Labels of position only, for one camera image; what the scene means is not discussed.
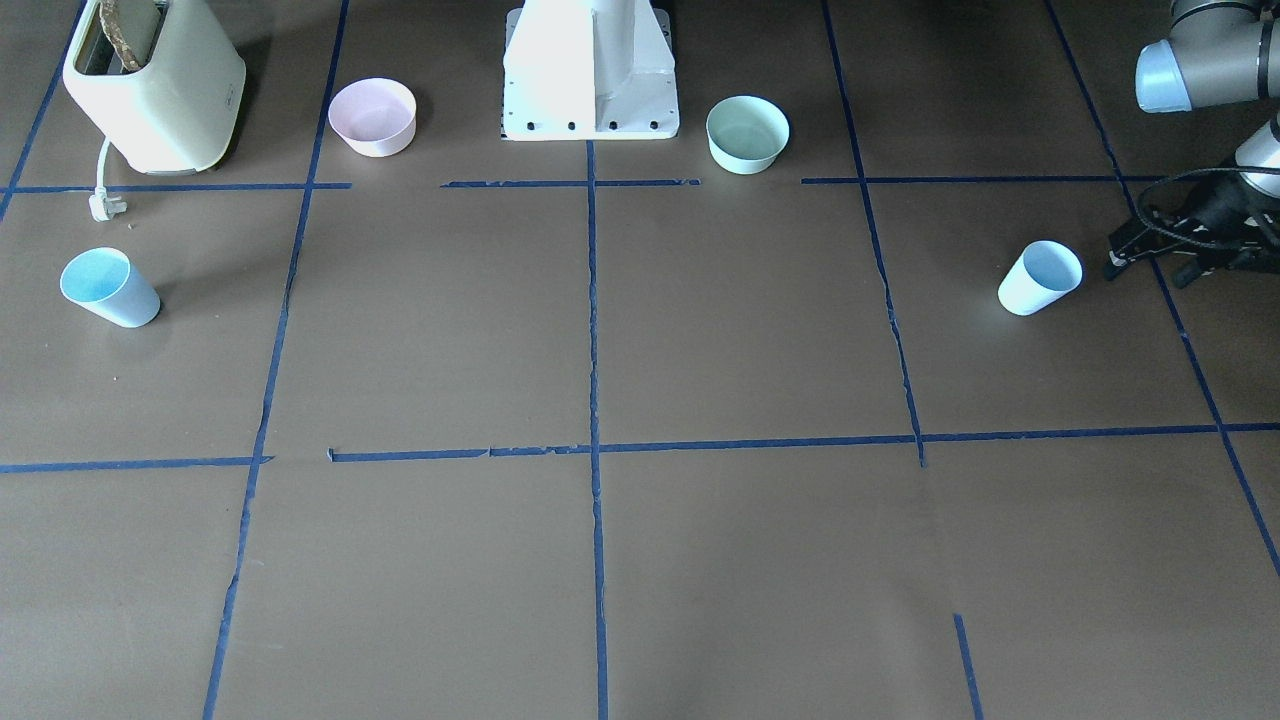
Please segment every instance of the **cup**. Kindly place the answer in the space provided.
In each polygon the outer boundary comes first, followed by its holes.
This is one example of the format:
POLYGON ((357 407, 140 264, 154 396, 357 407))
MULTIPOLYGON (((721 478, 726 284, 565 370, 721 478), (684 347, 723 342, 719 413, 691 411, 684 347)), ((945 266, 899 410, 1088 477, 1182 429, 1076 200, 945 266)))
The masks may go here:
POLYGON ((763 97, 726 97, 707 114, 712 158, 731 173, 750 176, 768 168, 790 138, 787 117, 763 97))
POLYGON ((1014 315, 1030 315, 1080 286, 1084 269, 1071 249, 1039 240, 1027 246, 1000 283, 1000 304, 1014 315))
POLYGON ((145 325, 160 311, 155 288, 114 247, 95 247, 77 255, 63 269, 58 286, 67 300, 122 328, 145 325))
POLYGON ((329 127, 361 155, 394 155, 413 140, 417 100, 393 79, 365 78, 334 95, 329 102, 329 127))

